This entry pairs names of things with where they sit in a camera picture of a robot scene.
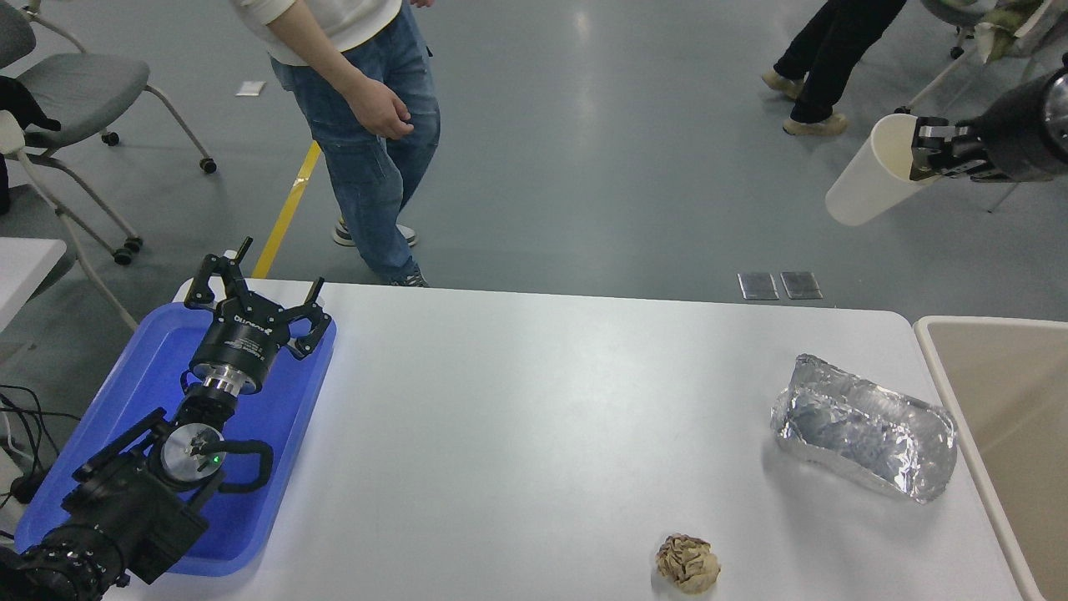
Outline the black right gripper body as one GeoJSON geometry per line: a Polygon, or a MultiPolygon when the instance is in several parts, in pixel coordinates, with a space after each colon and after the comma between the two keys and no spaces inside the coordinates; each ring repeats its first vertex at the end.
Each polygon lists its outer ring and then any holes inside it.
{"type": "Polygon", "coordinates": [[[1065,72],[1014,88],[974,121],[989,159],[1011,181],[1051,181],[1067,172],[1065,72]]]}

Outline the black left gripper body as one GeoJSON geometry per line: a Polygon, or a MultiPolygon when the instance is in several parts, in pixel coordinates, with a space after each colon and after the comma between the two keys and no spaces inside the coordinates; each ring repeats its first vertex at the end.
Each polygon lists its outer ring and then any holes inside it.
{"type": "Polygon", "coordinates": [[[262,391],[279,350],[289,341],[282,305],[252,292],[225,298],[216,305],[213,321],[189,368],[202,381],[213,370],[244,374],[244,393],[262,391]]]}

